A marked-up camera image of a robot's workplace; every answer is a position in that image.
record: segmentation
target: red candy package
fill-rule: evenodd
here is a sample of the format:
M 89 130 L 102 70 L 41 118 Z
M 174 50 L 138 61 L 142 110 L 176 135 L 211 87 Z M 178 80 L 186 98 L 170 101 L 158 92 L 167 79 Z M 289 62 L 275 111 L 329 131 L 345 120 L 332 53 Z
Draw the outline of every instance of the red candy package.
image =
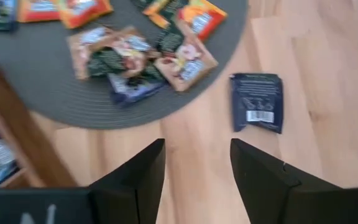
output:
M 56 5 L 50 0 L 20 0 L 19 22 L 59 20 Z
M 80 27 L 87 22 L 113 11 L 109 0 L 54 0 L 60 19 L 69 28 Z
M 180 9 L 177 21 L 190 26 L 202 41 L 225 20 L 227 13 L 207 0 L 190 0 L 189 4 Z

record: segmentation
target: wooden floor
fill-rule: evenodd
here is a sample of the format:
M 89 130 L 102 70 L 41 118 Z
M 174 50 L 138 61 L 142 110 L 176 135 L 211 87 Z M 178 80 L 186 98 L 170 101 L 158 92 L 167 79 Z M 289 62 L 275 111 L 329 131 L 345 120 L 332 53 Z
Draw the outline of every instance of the wooden floor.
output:
M 249 4 L 232 60 L 182 110 L 114 131 L 69 127 L 34 113 L 81 185 L 165 138 L 167 176 L 158 223 L 249 223 L 229 161 L 230 139 L 240 138 L 341 187 L 358 186 L 358 0 Z M 252 126 L 232 132 L 228 76 L 234 72 L 280 75 L 282 135 Z

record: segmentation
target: barcode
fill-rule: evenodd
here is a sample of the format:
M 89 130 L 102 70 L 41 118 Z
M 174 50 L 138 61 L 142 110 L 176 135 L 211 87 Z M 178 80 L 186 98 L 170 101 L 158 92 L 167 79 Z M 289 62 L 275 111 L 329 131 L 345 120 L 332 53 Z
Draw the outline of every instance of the barcode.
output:
M 274 113 L 266 111 L 247 111 L 247 121 L 265 121 L 274 123 Z

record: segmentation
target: gray round placemat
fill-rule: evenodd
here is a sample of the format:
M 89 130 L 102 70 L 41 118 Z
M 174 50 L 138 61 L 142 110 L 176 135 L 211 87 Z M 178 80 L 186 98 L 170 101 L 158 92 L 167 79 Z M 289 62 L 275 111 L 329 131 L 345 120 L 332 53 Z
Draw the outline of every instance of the gray round placemat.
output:
M 228 13 L 206 46 L 219 66 L 186 93 L 166 86 L 128 108 L 111 103 L 107 80 L 75 80 L 66 37 L 60 22 L 21 24 L 13 34 L 0 32 L 0 67 L 25 105 L 56 121 L 94 129 L 127 128 L 145 124 L 180 109 L 207 89 L 230 60 L 244 28 L 246 0 L 210 0 Z M 148 39 L 161 32 L 130 0 L 111 0 L 114 12 L 98 21 L 115 29 L 134 25 Z M 82 29 L 95 26 L 95 22 Z

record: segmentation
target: brown candy package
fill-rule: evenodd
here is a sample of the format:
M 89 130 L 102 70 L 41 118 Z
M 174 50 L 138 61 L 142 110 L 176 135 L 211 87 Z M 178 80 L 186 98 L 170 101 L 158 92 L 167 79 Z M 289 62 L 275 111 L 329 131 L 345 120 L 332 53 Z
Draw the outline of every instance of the brown candy package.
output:
M 90 49 L 100 52 L 99 58 L 115 73 L 126 78 L 139 75 L 148 60 L 160 56 L 132 26 L 91 45 Z
M 186 91 L 205 77 L 218 62 L 185 24 L 171 25 L 158 40 L 163 52 L 154 65 L 176 91 Z
M 68 38 L 67 41 L 70 46 L 75 76 L 77 79 L 84 80 L 90 76 L 87 67 L 91 55 L 90 45 L 104 40 L 106 37 L 113 35 L 113 33 L 115 32 L 107 27 L 97 27 L 72 35 Z

